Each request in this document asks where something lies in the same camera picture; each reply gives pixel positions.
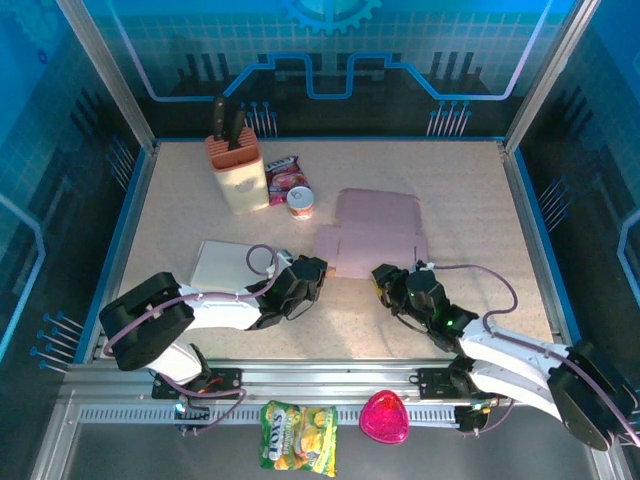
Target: gear graphic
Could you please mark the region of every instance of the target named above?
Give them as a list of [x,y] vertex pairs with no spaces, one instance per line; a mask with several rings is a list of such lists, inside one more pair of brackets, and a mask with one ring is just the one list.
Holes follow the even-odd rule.
[[11,12],[22,31],[38,47],[53,40],[58,32],[55,0],[0,0],[0,12]]
[[300,28],[310,27],[313,33],[324,30],[327,35],[360,27],[362,20],[371,20],[374,8],[382,6],[381,0],[281,0],[281,3]]

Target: pink plastic container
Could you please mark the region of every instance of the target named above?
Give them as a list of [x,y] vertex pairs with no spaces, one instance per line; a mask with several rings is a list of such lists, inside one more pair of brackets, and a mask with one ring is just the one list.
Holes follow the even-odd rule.
[[360,429],[376,442],[404,442],[409,437],[409,415],[400,397],[391,390],[376,393],[362,409]]

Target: glass panel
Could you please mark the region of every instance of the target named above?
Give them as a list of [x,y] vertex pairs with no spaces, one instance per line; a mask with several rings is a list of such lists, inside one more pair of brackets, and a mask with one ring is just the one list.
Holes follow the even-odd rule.
[[602,1],[521,145],[580,332],[638,386],[639,19]]
[[89,0],[154,133],[500,136],[574,0]]
[[0,2],[0,37],[0,476],[18,479],[31,474],[139,147],[55,2]]

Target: table surface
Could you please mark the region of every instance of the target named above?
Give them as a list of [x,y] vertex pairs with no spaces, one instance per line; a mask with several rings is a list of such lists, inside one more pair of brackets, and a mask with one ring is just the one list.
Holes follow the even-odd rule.
[[[284,247],[310,255],[314,232],[334,223],[338,193],[349,187],[416,195],[429,260],[475,263],[504,275],[519,308],[500,325],[551,341],[540,292],[495,142],[264,141],[265,162],[298,155],[315,193],[314,216],[290,217],[284,205],[232,215],[207,160],[204,142],[163,142],[125,269],[120,294],[151,275],[188,283],[203,240]],[[511,305],[507,289],[478,271],[439,272],[448,297],[483,314]],[[444,358],[380,305],[371,282],[327,279],[321,300],[295,321],[256,332],[190,331],[210,359]]]

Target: knife handle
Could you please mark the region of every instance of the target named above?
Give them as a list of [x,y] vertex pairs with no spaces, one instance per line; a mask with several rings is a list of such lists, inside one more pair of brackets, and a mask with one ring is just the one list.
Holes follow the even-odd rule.
[[231,124],[231,129],[229,130],[229,150],[235,150],[236,148],[240,148],[240,134],[242,133],[242,129],[244,128],[244,110],[238,110],[233,117],[233,123]]
[[220,96],[213,101],[213,138],[222,140],[222,130],[224,129],[224,109],[227,99]]

